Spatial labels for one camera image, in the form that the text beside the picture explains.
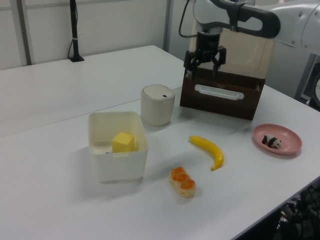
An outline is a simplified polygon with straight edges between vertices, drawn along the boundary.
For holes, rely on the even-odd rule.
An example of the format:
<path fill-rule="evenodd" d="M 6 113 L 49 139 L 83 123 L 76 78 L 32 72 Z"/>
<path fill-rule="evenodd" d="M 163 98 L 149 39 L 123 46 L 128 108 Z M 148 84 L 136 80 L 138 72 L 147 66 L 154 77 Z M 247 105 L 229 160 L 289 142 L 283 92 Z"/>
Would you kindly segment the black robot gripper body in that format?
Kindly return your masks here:
<path fill-rule="evenodd" d="M 220 34 L 207 34 L 198 32 L 196 37 L 196 49 L 194 51 L 194 63 L 208 63 L 216 61 L 220 41 Z"/>

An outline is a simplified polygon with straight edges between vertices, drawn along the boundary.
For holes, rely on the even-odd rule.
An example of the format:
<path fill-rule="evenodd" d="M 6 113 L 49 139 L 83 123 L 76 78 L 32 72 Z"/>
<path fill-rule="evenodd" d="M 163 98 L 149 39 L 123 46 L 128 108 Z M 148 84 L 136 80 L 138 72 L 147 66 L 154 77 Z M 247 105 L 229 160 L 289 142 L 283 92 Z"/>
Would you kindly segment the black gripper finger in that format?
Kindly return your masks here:
<path fill-rule="evenodd" d="M 184 76 L 194 80 L 194 75 L 197 70 L 197 58 L 194 51 L 187 50 L 184 57 Z"/>
<path fill-rule="evenodd" d="M 226 63 L 226 55 L 227 55 L 227 49 L 224 46 L 219 46 L 217 49 L 217 54 L 212 59 L 212 62 L 213 62 L 212 75 L 213 76 L 216 76 L 218 73 L 218 69 L 221 67 L 221 65 L 224 65 Z"/>

